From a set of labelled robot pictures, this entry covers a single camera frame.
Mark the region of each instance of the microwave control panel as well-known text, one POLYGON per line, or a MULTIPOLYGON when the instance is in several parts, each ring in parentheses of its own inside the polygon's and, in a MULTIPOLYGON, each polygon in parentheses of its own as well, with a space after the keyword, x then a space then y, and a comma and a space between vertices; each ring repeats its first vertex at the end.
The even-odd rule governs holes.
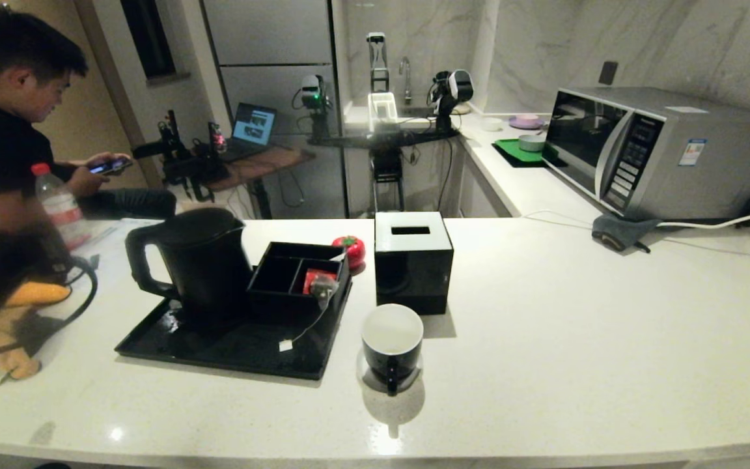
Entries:
POLYGON ((615 171, 609 177, 606 199, 617 210, 624 210, 644 172, 646 161, 658 140, 664 122, 634 115, 618 157, 615 171))

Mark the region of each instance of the man's hand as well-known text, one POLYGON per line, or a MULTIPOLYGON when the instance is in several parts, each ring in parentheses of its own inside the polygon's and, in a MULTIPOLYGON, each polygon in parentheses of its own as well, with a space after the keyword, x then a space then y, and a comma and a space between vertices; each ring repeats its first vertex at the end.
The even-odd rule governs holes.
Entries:
POLYGON ((89 168, 80 166, 74 170, 71 179, 68 179, 68 190, 74 194, 75 198, 88 197, 94 195, 103 183, 108 182, 109 178, 101 175, 93 175, 89 168))

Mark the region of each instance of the sink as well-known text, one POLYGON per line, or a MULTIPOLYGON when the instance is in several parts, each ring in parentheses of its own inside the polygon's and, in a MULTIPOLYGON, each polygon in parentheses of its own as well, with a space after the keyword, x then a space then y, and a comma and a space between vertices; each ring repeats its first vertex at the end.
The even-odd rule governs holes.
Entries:
POLYGON ((432 108, 431 107, 399 107, 398 108, 398 118, 399 119, 410 119, 410 118, 416 118, 416 119, 424 119, 426 117, 432 116, 432 108))

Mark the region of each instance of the black jeans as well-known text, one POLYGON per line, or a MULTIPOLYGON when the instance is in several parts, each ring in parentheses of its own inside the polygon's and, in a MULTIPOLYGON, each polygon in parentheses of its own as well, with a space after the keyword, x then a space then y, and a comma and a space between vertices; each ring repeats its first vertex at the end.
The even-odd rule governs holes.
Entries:
POLYGON ((175 215, 175 195, 164 189, 101 190, 77 199, 89 220, 143 218, 163 220, 175 215))

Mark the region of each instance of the black electric kettle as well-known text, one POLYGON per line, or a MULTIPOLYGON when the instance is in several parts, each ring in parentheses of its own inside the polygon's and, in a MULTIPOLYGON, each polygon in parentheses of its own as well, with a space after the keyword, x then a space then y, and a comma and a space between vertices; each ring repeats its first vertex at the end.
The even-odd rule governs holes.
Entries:
POLYGON ((180 300, 187 323, 217 326, 244 319, 252 276, 242 249, 244 228, 224 208, 199 208, 134 229, 126 238, 132 276, 141 290, 180 300), (172 285, 152 279, 147 244, 158 247, 172 285))

